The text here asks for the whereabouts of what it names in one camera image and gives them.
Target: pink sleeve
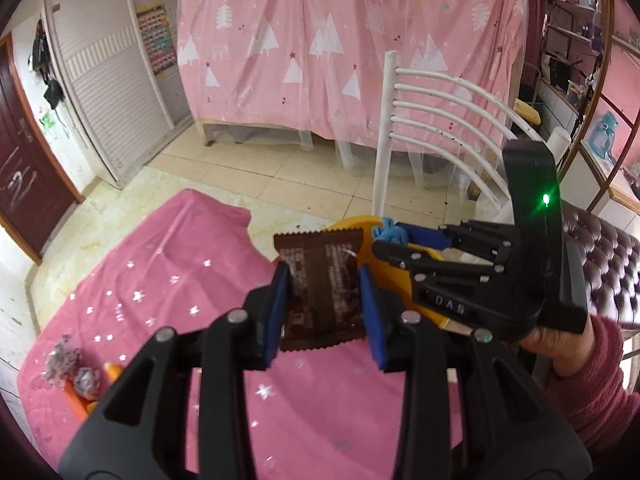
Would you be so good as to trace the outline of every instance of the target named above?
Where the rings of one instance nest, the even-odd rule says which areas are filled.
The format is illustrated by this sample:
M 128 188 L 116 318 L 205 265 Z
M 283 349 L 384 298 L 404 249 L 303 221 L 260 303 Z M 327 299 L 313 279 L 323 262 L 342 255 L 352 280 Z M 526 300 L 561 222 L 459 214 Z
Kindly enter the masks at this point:
M 591 454 L 615 446 L 640 410 L 640 396 L 622 387 L 622 334 L 613 321 L 591 316 L 596 344 L 587 365 L 569 378 L 552 375 L 546 394 Z

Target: door handle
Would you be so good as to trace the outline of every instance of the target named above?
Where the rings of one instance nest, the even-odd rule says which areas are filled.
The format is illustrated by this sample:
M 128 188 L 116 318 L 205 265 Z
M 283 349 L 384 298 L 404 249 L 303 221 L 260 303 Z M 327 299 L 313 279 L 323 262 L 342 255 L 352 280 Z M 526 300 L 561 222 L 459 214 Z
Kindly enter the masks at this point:
M 29 131 L 29 125 L 27 124 L 27 121 L 24 120 L 24 117 L 21 117 L 18 122 L 20 123 L 20 130 L 18 130 L 18 135 L 24 134 L 27 142 L 33 142 L 33 135 L 31 135 L 31 132 Z

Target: crumpled foil ball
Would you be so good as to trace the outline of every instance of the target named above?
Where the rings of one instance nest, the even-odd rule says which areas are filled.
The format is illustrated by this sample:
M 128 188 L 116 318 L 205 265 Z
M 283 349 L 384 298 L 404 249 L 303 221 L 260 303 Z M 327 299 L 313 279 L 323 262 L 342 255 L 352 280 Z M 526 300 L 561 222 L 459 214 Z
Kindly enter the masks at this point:
M 74 377 L 74 390 L 86 400 L 98 400 L 100 390 L 100 371 L 83 367 Z
M 72 379 L 80 365 L 82 352 L 79 348 L 69 349 L 69 335 L 63 335 L 57 345 L 47 356 L 42 376 L 55 386 L 62 386 L 66 379 Z

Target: person's arm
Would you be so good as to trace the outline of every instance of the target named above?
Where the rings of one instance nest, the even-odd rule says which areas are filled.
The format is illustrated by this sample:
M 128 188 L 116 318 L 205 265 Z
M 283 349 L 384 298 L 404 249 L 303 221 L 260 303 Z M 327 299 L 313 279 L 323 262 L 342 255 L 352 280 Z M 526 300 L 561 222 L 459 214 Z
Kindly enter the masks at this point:
M 615 446 L 640 412 L 640 396 L 622 387 L 620 328 L 592 316 L 582 335 L 540 327 L 520 344 L 553 359 L 545 392 L 589 452 Z

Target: white wardrobe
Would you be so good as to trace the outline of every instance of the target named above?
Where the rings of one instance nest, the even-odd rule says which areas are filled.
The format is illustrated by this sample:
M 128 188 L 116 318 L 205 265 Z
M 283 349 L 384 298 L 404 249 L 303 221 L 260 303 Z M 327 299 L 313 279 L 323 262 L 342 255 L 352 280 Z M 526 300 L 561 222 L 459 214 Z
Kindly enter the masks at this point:
M 145 0 L 45 0 L 67 98 L 115 183 L 124 186 L 190 117 L 177 66 L 154 75 L 138 27 Z M 177 0 L 164 0 L 177 28 Z

